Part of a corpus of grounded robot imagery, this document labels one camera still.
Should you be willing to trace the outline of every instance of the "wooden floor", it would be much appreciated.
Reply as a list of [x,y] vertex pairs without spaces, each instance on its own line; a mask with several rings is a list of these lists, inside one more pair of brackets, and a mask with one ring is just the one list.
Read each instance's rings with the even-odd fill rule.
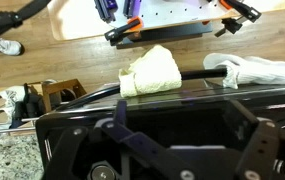
[[[27,2],[0,0],[0,10],[17,10]],[[213,25],[214,32],[222,27],[220,22]],[[214,32],[162,45],[172,51],[180,71],[202,68],[203,58],[213,52],[285,60],[285,10],[264,14],[257,23],[243,27],[236,35],[216,38]],[[104,37],[56,41],[47,10],[1,37],[21,42],[26,52],[18,57],[0,54],[0,87],[48,78],[78,78],[87,91],[92,91],[104,83],[118,81],[118,70],[151,47],[117,50]]]

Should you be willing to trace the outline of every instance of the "purple part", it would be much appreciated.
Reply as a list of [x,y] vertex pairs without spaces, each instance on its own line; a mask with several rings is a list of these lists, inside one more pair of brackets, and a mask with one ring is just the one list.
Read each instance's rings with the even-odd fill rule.
[[104,4],[107,9],[114,9],[118,7],[115,0],[104,0]]

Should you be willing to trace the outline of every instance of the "granite countertop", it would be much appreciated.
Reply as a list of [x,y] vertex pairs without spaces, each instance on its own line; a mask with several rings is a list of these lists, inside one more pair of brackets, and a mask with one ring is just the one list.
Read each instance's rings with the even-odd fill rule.
[[35,135],[0,137],[0,179],[38,180],[43,174]]

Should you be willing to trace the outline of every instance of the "crumpled white towel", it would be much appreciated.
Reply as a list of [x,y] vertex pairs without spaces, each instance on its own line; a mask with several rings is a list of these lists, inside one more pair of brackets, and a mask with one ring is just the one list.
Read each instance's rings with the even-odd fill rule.
[[248,83],[285,84],[284,61],[212,53],[204,58],[203,66],[205,69],[227,68],[224,87],[238,89],[238,84]]
[[121,96],[167,91],[181,87],[181,74],[171,52],[156,45],[128,69],[119,70]]

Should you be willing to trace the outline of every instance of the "white cloth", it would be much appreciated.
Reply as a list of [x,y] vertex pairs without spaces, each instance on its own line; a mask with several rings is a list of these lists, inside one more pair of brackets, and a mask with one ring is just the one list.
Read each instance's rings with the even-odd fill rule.
[[285,84],[284,61],[212,53],[204,58],[203,66],[205,69],[227,68],[224,87],[238,89],[238,84],[248,83]]
[[171,52],[160,45],[154,46],[128,69],[120,69],[119,79],[122,97],[167,91],[182,85]]

